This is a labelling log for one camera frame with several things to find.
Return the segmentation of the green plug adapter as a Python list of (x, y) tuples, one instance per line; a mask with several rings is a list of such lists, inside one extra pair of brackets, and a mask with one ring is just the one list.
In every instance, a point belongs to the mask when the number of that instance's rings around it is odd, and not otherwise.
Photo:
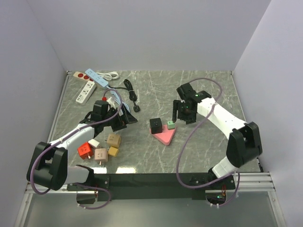
[(176, 125), (173, 121), (167, 121), (167, 129), (168, 130), (173, 130), (176, 128)]

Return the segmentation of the black cube adapter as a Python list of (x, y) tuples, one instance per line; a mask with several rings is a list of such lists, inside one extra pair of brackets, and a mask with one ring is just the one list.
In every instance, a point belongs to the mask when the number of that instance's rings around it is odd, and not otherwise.
[(150, 119), (150, 131), (151, 134), (162, 133), (163, 127), (162, 127), (161, 118)]

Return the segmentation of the orange cube adapter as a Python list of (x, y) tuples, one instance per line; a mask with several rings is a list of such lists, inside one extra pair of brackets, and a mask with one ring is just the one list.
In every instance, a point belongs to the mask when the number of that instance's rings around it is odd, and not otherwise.
[(114, 148), (119, 148), (121, 143), (121, 137), (118, 134), (109, 134), (107, 138), (107, 145)]

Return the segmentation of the pink power strip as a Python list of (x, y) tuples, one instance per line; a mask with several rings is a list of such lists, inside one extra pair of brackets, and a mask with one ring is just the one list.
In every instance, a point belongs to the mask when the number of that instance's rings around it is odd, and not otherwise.
[(150, 127), (151, 135), (159, 140), (165, 146), (168, 146), (176, 132), (176, 127), (174, 129), (168, 129), (168, 126), (165, 124), (162, 126), (162, 133), (152, 134), (152, 128)]

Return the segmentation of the yellow plug adapter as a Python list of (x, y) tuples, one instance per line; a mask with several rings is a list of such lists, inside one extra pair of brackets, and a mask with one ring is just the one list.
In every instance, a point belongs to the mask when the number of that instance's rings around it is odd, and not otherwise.
[(118, 155), (119, 149), (115, 147), (110, 147), (108, 149), (108, 155), (112, 157), (116, 157)]

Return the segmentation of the white charger plug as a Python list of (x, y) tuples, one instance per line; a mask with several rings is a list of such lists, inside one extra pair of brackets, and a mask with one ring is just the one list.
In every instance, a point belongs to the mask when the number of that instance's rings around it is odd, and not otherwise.
[(88, 143), (89, 143), (89, 145), (90, 145), (93, 149), (101, 148), (100, 142), (98, 142), (98, 141), (95, 140), (95, 139), (89, 140)]

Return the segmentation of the beige pink cube adapter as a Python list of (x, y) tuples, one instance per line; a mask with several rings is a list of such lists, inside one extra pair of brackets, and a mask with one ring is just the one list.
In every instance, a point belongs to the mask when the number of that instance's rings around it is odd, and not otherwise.
[(99, 165), (103, 165), (108, 162), (108, 152), (106, 148), (98, 148), (95, 149), (94, 160), (99, 163)]

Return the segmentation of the white usb power strip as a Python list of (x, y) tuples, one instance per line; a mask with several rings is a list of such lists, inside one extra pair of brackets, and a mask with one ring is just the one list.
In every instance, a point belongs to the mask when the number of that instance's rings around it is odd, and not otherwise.
[(76, 98), (76, 103), (80, 105), (85, 105), (95, 89), (96, 89), (95, 82), (88, 81), (84, 86), (84, 88), (79, 93), (78, 97)]

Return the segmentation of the blue power strip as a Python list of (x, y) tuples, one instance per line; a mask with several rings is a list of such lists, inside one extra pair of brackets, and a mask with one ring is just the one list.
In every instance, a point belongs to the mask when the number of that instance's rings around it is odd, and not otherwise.
[[(116, 80), (119, 78), (119, 74), (116, 71), (101, 73), (95, 72), (92, 69), (87, 69), (85, 73), (94, 80), (98, 85), (101, 85), (104, 89), (110, 89), (109, 81)], [(125, 102), (121, 102), (115, 91), (110, 91), (111, 95), (115, 97), (117, 104), (124, 104), (128, 111), (130, 111), (129, 106)]]

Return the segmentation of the red cube plug adapter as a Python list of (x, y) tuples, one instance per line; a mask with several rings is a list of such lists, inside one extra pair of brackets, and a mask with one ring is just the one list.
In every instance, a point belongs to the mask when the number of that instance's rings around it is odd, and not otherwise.
[(77, 151), (80, 158), (82, 159), (90, 159), (94, 155), (93, 150), (88, 142), (85, 142), (80, 147), (78, 147)]

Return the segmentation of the beige red power strip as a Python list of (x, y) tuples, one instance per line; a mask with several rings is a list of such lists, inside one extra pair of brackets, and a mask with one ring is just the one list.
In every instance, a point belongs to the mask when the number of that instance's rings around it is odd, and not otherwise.
[(87, 74), (79, 72), (79, 71), (74, 72), (73, 77), (76, 78), (76, 79), (79, 79), (81, 81), (86, 81), (86, 82), (87, 81), (94, 81)]

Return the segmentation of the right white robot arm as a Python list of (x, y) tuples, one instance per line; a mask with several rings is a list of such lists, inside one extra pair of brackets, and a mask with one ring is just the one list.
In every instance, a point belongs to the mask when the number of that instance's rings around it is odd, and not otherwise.
[(196, 92), (190, 83), (177, 88), (179, 100), (173, 102), (172, 120), (180, 119), (186, 124), (196, 122), (196, 116), (203, 116), (198, 124), (201, 126), (206, 120), (215, 125), (227, 138), (228, 145), (225, 157), (208, 173), (208, 182), (200, 185), (187, 185), (176, 173), (179, 183), (189, 189), (210, 186), (218, 189), (224, 184), (224, 179), (236, 172), (244, 164), (262, 154), (259, 127), (256, 123), (247, 123), (224, 109), (218, 104), (217, 98), (206, 91)]

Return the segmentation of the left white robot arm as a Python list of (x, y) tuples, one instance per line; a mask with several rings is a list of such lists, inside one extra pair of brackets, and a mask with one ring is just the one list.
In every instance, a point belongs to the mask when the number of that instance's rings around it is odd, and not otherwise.
[(107, 101), (96, 101), (92, 111), (71, 132), (50, 143), (39, 142), (35, 146), (27, 180), (32, 186), (40, 185), (47, 190), (56, 191), (65, 184), (74, 183), (84, 190), (91, 189), (95, 183), (93, 169), (82, 165), (69, 166), (69, 154), (97, 137), (105, 127), (118, 131), (136, 122), (124, 104), (114, 108)]

